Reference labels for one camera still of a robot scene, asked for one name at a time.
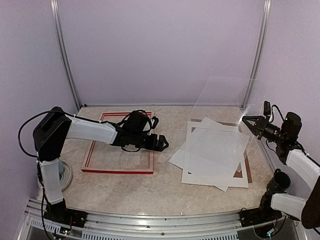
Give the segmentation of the clear acrylic sheet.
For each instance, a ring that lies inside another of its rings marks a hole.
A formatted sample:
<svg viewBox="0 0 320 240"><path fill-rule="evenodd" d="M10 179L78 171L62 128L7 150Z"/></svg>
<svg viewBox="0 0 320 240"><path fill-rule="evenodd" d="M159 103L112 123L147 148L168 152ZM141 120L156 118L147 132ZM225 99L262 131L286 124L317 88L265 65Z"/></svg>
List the clear acrylic sheet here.
<svg viewBox="0 0 320 240"><path fill-rule="evenodd" d="M254 144L253 134L242 122L243 116L259 115L261 100L255 99L255 81L240 77L212 76L205 83L190 114L190 120L210 118L237 127L248 136L245 158Z"/></svg>

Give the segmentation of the wooden red photo frame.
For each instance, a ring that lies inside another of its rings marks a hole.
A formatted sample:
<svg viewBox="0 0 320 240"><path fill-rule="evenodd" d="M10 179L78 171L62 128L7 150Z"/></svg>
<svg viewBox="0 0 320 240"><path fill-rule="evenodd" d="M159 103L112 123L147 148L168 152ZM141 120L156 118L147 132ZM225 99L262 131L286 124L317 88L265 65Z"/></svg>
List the wooden red photo frame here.
<svg viewBox="0 0 320 240"><path fill-rule="evenodd" d="M85 153L81 170L101 174L152 174L154 172L154 152L141 149L134 152L133 146L124 151L98 141L91 141Z"/></svg>

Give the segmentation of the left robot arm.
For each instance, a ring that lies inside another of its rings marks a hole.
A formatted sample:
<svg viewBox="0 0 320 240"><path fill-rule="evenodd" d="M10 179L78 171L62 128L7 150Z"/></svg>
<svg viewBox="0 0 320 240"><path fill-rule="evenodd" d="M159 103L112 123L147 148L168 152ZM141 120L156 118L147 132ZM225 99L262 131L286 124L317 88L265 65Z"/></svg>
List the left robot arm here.
<svg viewBox="0 0 320 240"><path fill-rule="evenodd" d="M60 184L59 163L67 139L81 139L120 147L162 152L169 147L164 135L152 133L159 120L144 110L134 110L118 123L96 121L71 115L61 107L52 108L33 130L38 179L46 201L44 218L62 224L84 223L85 211L67 208Z"/></svg>

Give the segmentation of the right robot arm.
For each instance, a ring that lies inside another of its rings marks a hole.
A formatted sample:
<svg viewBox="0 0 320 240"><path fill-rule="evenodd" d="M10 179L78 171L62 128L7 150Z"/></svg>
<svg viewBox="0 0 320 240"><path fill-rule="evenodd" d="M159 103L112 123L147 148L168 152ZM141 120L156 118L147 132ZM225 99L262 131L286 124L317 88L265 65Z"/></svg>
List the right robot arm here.
<svg viewBox="0 0 320 240"><path fill-rule="evenodd" d="M300 221L305 229L320 226L320 165L316 163L298 143L302 120L294 112L288 112L278 127L270 122L271 110L263 115L243 116L242 122L258 139L265 138L276 144L278 159L298 174L310 188L308 198L289 195L286 190L291 184L289 176L275 170L262 196L258 208L241 212L242 226L255 225L279 218L282 213Z"/></svg>

